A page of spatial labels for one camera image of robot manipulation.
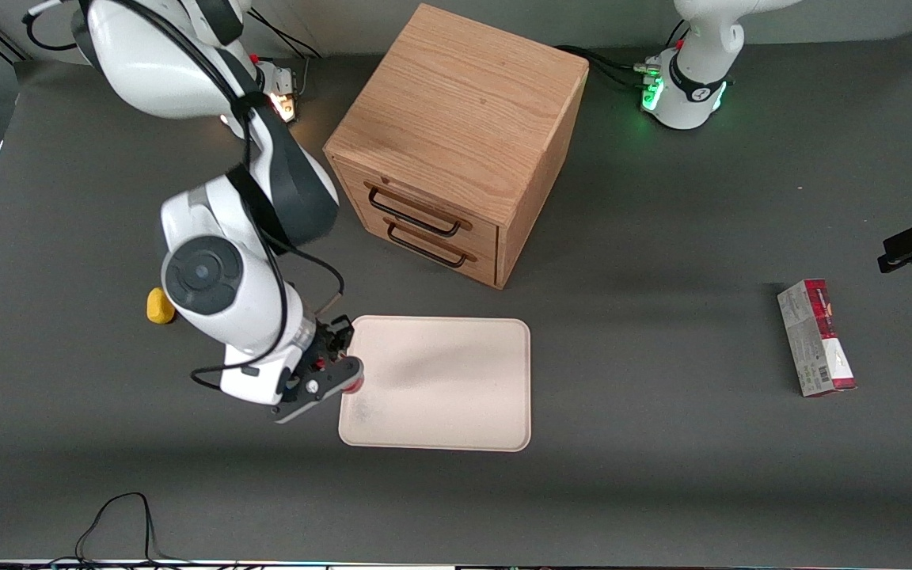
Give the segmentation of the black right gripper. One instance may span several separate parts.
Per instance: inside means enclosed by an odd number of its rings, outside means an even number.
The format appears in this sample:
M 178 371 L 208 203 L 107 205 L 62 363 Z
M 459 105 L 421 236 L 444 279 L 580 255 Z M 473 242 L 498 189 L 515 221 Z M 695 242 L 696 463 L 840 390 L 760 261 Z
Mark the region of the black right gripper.
M 344 357 L 355 333 L 347 315 L 340 315 L 330 322 L 315 321 L 315 325 L 312 343 L 294 369 L 294 386 L 300 390 L 304 390 L 310 376 L 324 371 L 330 363 Z

